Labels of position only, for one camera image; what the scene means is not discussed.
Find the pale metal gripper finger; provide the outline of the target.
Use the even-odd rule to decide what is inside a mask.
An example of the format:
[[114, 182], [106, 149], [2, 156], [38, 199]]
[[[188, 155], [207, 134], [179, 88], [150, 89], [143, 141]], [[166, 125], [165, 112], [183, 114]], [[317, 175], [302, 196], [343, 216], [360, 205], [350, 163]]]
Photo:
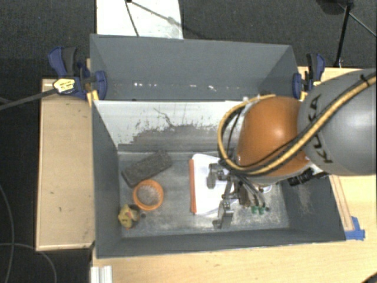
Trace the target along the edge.
[[207, 187], [214, 188], [218, 181], [225, 181], [225, 172], [220, 164], [211, 163], [208, 166]]
[[228, 229], [232, 224], [234, 211], [229, 201], [221, 201], [218, 208], [217, 218], [213, 221], [215, 229]]

